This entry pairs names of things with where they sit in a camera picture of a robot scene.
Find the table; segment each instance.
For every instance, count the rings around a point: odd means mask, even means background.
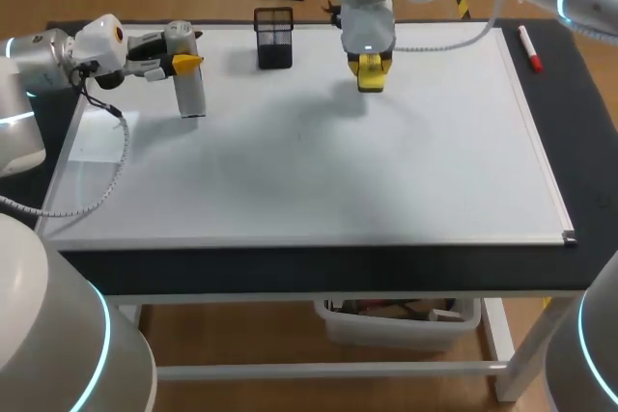
[[[161,379],[290,376],[497,374],[501,400],[515,400],[542,363],[544,343],[570,297],[586,289],[618,249],[618,155],[615,129],[570,33],[551,21],[524,21],[547,65],[535,76],[515,34],[505,31],[530,111],[543,141],[577,246],[285,247],[70,252],[67,259],[117,304],[426,297],[486,297],[484,319],[494,360],[482,363],[372,365],[210,366],[163,368]],[[58,101],[51,108],[49,101]],[[34,103],[48,150],[40,169],[0,182],[16,200],[40,206],[70,126],[69,93]],[[36,188],[24,188],[25,182]],[[498,296],[553,295],[522,348],[513,355]]]

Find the mesh pencil cup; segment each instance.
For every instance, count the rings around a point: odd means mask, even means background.
[[[258,41],[259,69],[292,67],[292,8],[255,9],[253,29]]]

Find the white table surface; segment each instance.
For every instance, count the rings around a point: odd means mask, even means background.
[[[480,28],[401,24],[398,43]],[[456,51],[395,53],[384,92],[362,95],[334,28],[296,26],[294,66],[274,71],[257,69],[251,26],[204,29],[204,119],[180,118],[171,80],[93,86],[127,116],[129,160],[100,209],[40,222],[54,247],[559,246],[573,227],[500,30]],[[87,108],[46,207],[97,199],[122,137]]]

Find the storage bin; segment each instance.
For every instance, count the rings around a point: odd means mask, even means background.
[[[453,311],[462,314],[461,322],[356,316],[330,311],[331,302],[328,300],[315,301],[314,304],[316,312],[326,323],[328,337],[336,343],[444,351],[460,336],[475,330],[481,322],[479,299],[455,301]]]

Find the whiteboard marker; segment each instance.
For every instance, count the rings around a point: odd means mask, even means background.
[[[525,26],[520,26],[518,30],[520,31],[521,43],[523,43],[523,47],[528,54],[534,72],[543,71],[543,64],[537,55],[537,51],[534,49],[534,45],[532,45],[532,41],[530,40],[530,36],[528,36],[528,31],[525,29]]]

